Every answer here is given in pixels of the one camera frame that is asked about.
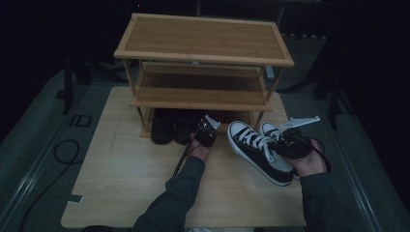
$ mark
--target wooden surface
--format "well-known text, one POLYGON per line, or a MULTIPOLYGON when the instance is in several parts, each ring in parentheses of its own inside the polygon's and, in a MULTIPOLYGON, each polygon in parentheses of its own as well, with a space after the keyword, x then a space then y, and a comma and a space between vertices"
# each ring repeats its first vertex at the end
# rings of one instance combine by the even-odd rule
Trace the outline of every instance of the wooden surface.
POLYGON ((148 63, 133 106, 271 111, 260 68, 148 63))
MULTIPOLYGON (((87 156, 73 188, 80 203, 68 202, 62 225, 132 227, 150 203, 164 191, 185 147, 172 141, 156 145, 141 138, 141 123, 129 107, 129 87, 112 89, 87 156)), ((263 121, 287 122, 278 94, 276 109, 263 121)), ((238 157, 226 136, 212 148, 197 200, 187 215, 187 227, 247 227, 304 225, 300 184, 269 182, 238 157)))
POLYGON ((133 14, 116 58, 294 65, 274 22, 133 14))

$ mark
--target wooden shoe rack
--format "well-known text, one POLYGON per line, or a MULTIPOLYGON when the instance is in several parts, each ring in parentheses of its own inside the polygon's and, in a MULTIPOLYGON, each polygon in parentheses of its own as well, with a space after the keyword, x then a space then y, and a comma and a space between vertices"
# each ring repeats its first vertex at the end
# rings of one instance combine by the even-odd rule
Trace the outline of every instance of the wooden shoe rack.
POLYGON ((149 136, 155 108, 209 110, 222 121, 220 131, 234 120, 257 127, 273 110, 283 68, 294 65, 274 22, 159 14, 133 14, 114 57, 124 61, 141 136, 149 136), (140 66, 136 81, 133 59, 140 66), (269 91, 266 66, 278 68, 269 91))

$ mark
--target sleeve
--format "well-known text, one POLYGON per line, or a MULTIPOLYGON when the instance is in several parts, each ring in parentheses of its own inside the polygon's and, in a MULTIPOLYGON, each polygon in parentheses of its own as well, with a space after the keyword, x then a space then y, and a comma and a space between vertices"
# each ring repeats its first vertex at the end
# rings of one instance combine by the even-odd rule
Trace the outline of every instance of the sleeve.
POLYGON ((357 231, 355 214, 337 198, 329 174, 302 177, 301 186, 307 231, 357 231))
POLYGON ((204 161, 188 157, 180 174, 166 182, 165 192, 137 219, 132 232, 181 231, 196 199, 204 170, 204 161))

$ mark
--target person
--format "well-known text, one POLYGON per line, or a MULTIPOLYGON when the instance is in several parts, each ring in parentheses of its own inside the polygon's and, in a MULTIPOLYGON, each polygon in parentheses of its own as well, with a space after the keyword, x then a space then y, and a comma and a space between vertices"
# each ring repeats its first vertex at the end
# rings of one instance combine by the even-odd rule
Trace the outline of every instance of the person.
MULTIPOLYGON (((316 141, 312 145, 319 149, 316 141)), ((135 222, 132 232, 183 231, 186 214, 199 190, 210 148, 193 140, 192 149, 179 175, 165 184, 162 193, 135 222)), ((304 159, 286 159, 291 163, 302 186, 307 231, 356 231, 357 221, 351 209, 342 204, 319 154, 312 151, 304 159)))

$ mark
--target shoe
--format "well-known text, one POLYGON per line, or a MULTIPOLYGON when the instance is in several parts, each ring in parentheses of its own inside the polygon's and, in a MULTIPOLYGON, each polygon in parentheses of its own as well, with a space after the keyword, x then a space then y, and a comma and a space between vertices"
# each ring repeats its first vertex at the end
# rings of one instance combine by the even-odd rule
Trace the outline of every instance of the shoe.
POLYGON ((195 132, 196 119, 193 112, 188 109, 178 110, 174 139, 177 143, 187 145, 190 142, 190 134, 195 132))
POLYGON ((293 166, 268 149, 268 144, 275 142, 273 138, 260 135, 239 121, 229 125, 227 137, 235 153, 255 166, 271 182, 278 186, 287 186, 292 182, 293 166))
POLYGON ((156 108, 154 112, 153 126, 151 128, 151 140, 163 145, 173 139, 173 119, 171 109, 156 108))
MULTIPOLYGON (((271 123, 262 123, 258 131, 260 134, 270 137, 278 143, 280 137, 280 130, 275 125, 271 123)), ((299 179, 301 179, 301 177, 298 175, 298 172, 295 169, 293 172, 293 179, 295 179, 296 181, 299 181, 299 179)))

